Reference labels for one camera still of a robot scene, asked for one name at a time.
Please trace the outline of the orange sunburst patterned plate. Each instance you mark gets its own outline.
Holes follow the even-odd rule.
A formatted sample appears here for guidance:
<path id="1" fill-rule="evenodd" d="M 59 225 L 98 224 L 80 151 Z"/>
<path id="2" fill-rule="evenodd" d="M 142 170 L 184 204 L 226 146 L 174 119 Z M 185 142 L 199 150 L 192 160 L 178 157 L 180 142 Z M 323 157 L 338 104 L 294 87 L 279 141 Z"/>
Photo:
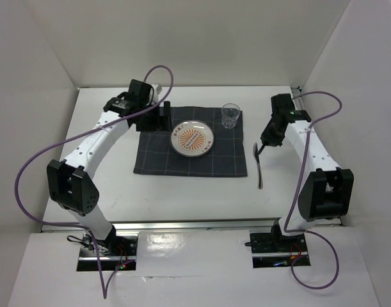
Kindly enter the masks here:
<path id="1" fill-rule="evenodd" d="M 178 123 L 170 136 L 172 148 L 184 157 L 200 157 L 214 144 L 214 133 L 204 122 L 189 120 Z"/>

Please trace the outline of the dark checked cloth placemat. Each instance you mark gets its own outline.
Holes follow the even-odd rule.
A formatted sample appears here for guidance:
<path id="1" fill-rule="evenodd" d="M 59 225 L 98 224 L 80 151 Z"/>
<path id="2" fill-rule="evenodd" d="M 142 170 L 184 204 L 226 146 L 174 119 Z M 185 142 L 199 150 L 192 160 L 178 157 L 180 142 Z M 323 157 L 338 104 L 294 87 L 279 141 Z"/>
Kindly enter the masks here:
<path id="1" fill-rule="evenodd" d="M 186 120 L 206 123 L 214 133 L 211 150 L 200 157 L 184 157 L 170 144 L 170 133 L 142 132 L 140 134 L 133 173 L 140 175 L 166 175 L 179 177 L 247 177 L 243 146 L 243 114 L 233 129 L 221 122 L 218 107 L 173 107 L 172 125 Z"/>

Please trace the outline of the clear drinking glass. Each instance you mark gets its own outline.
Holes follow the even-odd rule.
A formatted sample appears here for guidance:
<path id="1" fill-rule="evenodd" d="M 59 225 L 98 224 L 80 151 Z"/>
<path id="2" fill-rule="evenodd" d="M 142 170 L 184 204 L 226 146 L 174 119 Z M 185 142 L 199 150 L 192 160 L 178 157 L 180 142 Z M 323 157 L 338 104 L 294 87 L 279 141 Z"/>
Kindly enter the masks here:
<path id="1" fill-rule="evenodd" d="M 221 123 L 226 129 L 233 129 L 236 126 L 237 120 L 241 114 L 238 105 L 228 103 L 221 108 Z"/>

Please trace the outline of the green handled gold fork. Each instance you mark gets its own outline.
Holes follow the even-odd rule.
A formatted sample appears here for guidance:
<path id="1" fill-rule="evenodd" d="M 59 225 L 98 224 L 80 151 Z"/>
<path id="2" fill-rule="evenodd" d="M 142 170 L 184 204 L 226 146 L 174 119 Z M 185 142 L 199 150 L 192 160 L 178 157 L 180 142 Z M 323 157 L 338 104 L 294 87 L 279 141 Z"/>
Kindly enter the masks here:
<path id="1" fill-rule="evenodd" d="M 263 151 L 263 149 L 265 149 L 265 147 L 266 147 L 266 144 L 263 143 L 262 146 L 257 150 L 257 155 L 258 156 L 262 153 L 262 151 Z"/>

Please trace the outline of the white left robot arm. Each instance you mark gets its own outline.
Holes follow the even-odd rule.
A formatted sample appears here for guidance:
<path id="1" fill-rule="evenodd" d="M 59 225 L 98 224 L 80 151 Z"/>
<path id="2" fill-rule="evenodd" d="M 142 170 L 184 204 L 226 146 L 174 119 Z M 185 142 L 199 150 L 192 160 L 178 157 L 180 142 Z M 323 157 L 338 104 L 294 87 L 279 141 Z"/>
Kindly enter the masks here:
<path id="1" fill-rule="evenodd" d="M 94 133 L 62 161 L 47 166 L 49 194 L 61 208 L 70 212 L 80 225 L 95 237 L 93 246 L 102 255 L 110 255 L 122 244 L 115 227 L 99 208 L 99 190 L 93 178 L 111 147 L 132 125 L 138 131 L 169 131 L 171 108 L 157 105 L 162 88 L 133 79 L 127 91 L 111 98 L 103 107 Z"/>

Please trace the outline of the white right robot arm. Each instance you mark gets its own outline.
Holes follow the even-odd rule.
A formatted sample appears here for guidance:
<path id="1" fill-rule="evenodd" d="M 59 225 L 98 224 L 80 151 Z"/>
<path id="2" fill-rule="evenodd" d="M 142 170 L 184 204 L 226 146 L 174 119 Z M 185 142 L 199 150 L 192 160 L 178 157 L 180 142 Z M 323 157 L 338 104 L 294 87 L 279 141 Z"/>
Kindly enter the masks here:
<path id="1" fill-rule="evenodd" d="M 300 161 L 300 173 L 291 208 L 271 227 L 269 242 L 283 251 L 313 226 L 345 216 L 349 209 L 354 175 L 331 157 L 317 136 L 306 110 L 298 110 L 290 94 L 271 97 L 271 117 L 253 147 L 258 159 L 263 149 L 280 147 L 287 139 Z"/>

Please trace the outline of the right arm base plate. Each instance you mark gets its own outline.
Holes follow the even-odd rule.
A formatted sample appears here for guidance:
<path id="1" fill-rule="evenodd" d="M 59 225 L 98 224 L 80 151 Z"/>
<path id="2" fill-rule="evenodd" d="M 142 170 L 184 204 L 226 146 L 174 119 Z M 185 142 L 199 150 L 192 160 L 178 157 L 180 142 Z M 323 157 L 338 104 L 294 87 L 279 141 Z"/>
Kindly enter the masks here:
<path id="1" fill-rule="evenodd" d="M 304 235 L 277 239 L 273 233 L 250 233 L 244 243 L 251 250 L 253 268 L 311 266 Z"/>

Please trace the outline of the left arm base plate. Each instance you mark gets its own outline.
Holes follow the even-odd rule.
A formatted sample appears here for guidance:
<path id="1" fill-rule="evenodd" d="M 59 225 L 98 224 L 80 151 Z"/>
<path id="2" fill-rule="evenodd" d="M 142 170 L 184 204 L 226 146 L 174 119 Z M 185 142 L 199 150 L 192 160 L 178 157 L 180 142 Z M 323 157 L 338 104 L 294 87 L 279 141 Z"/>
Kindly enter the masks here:
<path id="1" fill-rule="evenodd" d="M 84 235 L 82 239 L 68 236 L 68 241 L 80 244 L 79 256 L 77 260 L 77 272 L 97 272 L 97 256 L 92 239 L 89 235 Z M 98 245 L 100 263 L 103 271 L 113 271 L 117 267 L 120 271 L 136 270 L 136 255 L 138 249 L 138 234 L 128 233 L 118 238 L 115 247 L 111 250 Z"/>

